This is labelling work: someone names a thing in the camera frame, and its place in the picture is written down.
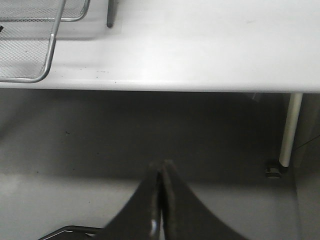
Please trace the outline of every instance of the wire mesh tray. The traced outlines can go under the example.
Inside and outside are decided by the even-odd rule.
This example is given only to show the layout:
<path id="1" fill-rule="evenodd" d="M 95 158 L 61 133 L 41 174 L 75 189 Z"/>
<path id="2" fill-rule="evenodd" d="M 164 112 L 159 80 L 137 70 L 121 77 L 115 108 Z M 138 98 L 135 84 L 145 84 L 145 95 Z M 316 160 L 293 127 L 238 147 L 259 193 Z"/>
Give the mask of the wire mesh tray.
<path id="1" fill-rule="evenodd" d="M 83 18 L 89 0 L 2 0 L 0 82 L 34 83 L 49 73 L 60 21 Z"/>

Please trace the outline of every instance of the metal desk leg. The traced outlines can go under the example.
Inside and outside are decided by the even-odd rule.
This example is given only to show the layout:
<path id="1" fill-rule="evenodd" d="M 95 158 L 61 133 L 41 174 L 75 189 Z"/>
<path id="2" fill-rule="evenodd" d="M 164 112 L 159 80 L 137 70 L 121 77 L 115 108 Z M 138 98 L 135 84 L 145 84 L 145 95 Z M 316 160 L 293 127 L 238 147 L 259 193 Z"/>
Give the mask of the metal desk leg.
<path id="1" fill-rule="evenodd" d="M 115 23 L 117 12 L 117 0 L 109 0 L 108 2 L 108 12 L 106 17 L 106 26 L 112 28 Z"/>
<path id="2" fill-rule="evenodd" d="M 300 113 L 303 93 L 291 93 L 290 103 L 286 115 L 279 163 L 282 167 L 289 167 L 291 151 L 294 144 L 295 133 Z"/>

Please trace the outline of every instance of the floor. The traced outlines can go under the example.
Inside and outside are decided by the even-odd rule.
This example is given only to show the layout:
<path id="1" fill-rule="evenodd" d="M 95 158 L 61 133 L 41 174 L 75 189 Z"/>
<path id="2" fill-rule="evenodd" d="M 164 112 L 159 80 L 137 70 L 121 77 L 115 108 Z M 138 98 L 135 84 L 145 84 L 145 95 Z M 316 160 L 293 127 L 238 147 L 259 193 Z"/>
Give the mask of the floor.
<path id="1" fill-rule="evenodd" d="M 103 227 L 163 159 L 248 239 L 301 239 L 292 172 L 264 176 L 281 95 L 0 89 L 0 107 L 1 239 Z"/>
<path id="2" fill-rule="evenodd" d="M 292 162 L 303 240 L 320 236 L 320 94 L 304 94 Z"/>

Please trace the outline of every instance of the wire tray frame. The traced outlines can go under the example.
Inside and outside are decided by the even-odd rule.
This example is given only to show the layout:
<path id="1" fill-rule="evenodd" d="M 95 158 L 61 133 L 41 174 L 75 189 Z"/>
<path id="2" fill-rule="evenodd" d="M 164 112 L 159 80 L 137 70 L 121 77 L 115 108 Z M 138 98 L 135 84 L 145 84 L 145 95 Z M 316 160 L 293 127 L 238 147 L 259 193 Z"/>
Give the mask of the wire tray frame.
<path id="1" fill-rule="evenodd" d="M 0 82 L 35 83 L 47 76 L 66 1 L 1 0 Z"/>
<path id="2" fill-rule="evenodd" d="M 90 0 L 67 0 L 63 10 L 62 22 L 75 22 L 83 19 L 88 12 Z"/>

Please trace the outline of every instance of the desk surface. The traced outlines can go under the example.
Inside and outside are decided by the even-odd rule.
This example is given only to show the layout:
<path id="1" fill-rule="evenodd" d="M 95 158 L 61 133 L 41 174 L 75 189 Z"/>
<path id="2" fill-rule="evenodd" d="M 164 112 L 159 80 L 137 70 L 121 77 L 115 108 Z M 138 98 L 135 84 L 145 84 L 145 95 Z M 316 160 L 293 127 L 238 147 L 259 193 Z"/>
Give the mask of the desk surface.
<path id="1" fill-rule="evenodd" d="M 320 92 L 318 0 L 92 0 L 61 23 L 51 71 L 0 88 Z"/>

